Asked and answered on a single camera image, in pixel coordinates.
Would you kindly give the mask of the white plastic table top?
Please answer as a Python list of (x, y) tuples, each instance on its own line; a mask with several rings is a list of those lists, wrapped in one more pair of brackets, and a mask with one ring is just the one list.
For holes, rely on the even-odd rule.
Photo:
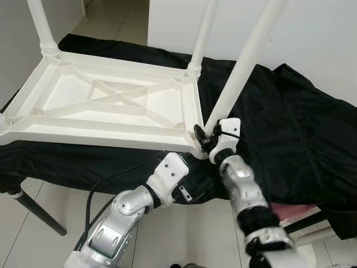
[(13, 141), (185, 152), (206, 158), (198, 79), (183, 69), (61, 52), (46, 56), (3, 115)]

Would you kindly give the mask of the black cloth cover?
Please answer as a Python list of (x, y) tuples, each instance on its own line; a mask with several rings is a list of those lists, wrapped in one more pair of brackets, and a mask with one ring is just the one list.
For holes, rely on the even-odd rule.
[[(357, 235), (356, 109), (287, 64), (253, 69), (230, 117), (242, 120), (239, 153), (271, 203), (314, 204), (342, 240)], [(110, 146), (15, 141), (0, 146), (0, 193), (27, 177), (118, 194), (154, 171), (162, 153)]]

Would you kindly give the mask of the pink white-rimmed cloth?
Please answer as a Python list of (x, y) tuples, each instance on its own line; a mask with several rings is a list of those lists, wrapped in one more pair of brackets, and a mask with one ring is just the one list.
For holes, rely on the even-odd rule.
[(281, 221), (295, 218), (310, 212), (316, 207), (314, 204), (289, 205), (271, 203), (271, 209)]

